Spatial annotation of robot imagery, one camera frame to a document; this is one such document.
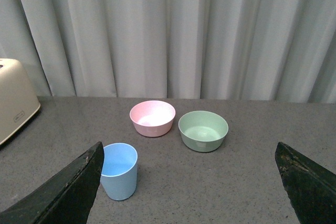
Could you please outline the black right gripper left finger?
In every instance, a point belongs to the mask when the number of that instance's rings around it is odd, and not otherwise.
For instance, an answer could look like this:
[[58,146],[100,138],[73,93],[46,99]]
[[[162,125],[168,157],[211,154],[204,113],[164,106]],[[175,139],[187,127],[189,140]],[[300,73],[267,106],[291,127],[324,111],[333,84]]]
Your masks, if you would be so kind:
[[97,142],[56,175],[1,212],[1,223],[86,223],[104,161]]

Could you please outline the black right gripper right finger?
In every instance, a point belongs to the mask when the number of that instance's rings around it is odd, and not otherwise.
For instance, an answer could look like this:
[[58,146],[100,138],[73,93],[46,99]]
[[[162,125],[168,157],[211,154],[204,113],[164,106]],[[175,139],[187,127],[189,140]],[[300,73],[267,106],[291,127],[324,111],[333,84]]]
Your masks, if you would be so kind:
[[335,174],[279,142],[275,160],[300,223],[335,223]]

